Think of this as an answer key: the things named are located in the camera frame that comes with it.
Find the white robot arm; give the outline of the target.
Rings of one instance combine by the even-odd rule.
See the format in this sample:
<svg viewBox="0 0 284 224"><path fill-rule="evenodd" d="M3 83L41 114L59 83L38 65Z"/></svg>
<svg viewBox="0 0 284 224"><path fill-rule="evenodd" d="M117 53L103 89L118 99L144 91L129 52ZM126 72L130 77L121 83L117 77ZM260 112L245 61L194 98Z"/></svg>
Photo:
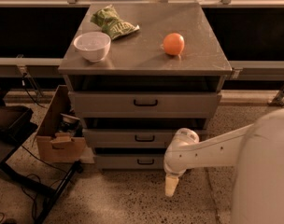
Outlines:
<svg viewBox="0 0 284 224"><path fill-rule="evenodd" d="M187 170L217 166L235 168L231 224L284 224L284 108L205 141L177 130L164 154L165 195Z"/></svg>

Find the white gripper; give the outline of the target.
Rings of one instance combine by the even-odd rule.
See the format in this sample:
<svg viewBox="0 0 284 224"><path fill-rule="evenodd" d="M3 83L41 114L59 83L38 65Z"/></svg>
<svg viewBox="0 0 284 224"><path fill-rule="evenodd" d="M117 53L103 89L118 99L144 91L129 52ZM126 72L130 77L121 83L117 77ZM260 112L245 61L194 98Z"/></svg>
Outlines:
<svg viewBox="0 0 284 224"><path fill-rule="evenodd" d="M167 174L165 177L165 195L172 197L178 186L179 177L188 169L188 158L192 155L192 146L199 143L196 132L181 128L177 130L170 145L164 154L163 168Z"/></svg>

